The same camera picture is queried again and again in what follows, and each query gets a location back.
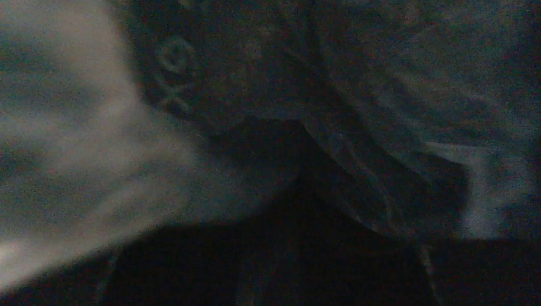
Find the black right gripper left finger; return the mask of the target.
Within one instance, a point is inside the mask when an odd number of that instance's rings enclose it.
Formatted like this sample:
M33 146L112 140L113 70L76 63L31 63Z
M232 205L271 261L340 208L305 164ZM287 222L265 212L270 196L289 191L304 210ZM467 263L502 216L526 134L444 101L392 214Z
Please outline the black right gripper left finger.
M2 305L302 305L295 182L237 224L161 229L63 266Z

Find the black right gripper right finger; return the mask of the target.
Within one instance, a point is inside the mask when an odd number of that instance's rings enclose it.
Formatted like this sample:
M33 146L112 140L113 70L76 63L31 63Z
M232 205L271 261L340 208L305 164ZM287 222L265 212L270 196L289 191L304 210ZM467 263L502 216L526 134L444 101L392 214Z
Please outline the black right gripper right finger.
M369 231L298 182L306 305L539 305L540 246L414 247Z

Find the blue plastic trash bag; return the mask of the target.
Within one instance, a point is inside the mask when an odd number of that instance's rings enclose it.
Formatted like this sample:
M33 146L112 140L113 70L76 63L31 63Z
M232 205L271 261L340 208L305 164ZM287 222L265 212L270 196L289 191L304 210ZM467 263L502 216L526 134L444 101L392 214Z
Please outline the blue plastic trash bag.
M240 221L300 122L347 215L540 240L539 1L1 2L1 294L167 224Z

